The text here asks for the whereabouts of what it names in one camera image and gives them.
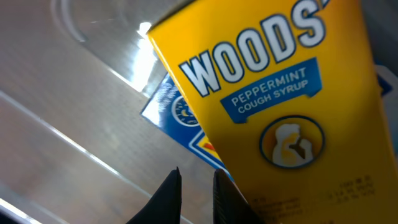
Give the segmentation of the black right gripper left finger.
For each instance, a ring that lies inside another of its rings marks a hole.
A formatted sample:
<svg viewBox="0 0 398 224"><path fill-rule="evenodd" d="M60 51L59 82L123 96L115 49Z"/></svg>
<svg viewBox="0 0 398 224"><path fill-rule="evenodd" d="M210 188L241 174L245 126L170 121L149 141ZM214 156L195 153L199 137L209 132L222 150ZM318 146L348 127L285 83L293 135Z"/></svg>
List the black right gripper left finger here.
<svg viewBox="0 0 398 224"><path fill-rule="evenodd" d="M180 224L182 176L172 170L146 205L126 224Z"/></svg>

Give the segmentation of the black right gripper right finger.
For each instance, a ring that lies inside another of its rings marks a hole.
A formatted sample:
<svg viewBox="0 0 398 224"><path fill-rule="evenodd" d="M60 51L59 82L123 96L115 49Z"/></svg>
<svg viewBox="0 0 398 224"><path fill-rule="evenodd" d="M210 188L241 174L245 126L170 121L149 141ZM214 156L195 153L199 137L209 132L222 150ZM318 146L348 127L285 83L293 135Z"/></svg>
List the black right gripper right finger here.
<svg viewBox="0 0 398 224"><path fill-rule="evenodd" d="M223 169L213 176L214 224L263 224Z"/></svg>

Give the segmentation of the blue Kool Fever box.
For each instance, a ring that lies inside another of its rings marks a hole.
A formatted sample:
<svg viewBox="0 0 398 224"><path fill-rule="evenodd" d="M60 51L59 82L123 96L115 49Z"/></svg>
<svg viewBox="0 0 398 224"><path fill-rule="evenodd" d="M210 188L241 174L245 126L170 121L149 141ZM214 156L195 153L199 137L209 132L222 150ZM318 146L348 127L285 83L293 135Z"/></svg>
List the blue Kool Fever box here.
<svg viewBox="0 0 398 224"><path fill-rule="evenodd" d="M397 75L380 64L376 72L396 156ZM170 75L161 81L141 116L215 169L226 169Z"/></svg>

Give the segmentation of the yellow cough syrup box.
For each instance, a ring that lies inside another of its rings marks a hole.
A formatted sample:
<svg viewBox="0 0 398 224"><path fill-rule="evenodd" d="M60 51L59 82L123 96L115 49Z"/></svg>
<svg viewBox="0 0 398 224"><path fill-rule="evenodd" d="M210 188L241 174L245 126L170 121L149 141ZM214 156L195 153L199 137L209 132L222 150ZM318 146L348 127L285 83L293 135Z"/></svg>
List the yellow cough syrup box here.
<svg viewBox="0 0 398 224"><path fill-rule="evenodd" d="M147 36L264 222L397 222L359 1L185 1Z"/></svg>

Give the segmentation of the clear plastic container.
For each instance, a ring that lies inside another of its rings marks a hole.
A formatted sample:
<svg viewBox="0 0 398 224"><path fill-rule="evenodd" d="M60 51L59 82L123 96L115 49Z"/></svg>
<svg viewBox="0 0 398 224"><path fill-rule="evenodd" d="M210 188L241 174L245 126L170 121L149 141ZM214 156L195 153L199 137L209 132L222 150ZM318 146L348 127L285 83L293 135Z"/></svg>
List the clear plastic container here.
<svg viewBox="0 0 398 224"><path fill-rule="evenodd" d="M127 223L178 167L180 223L213 222L217 169L141 116L169 75L147 33L183 2L1 2L2 200Z"/></svg>

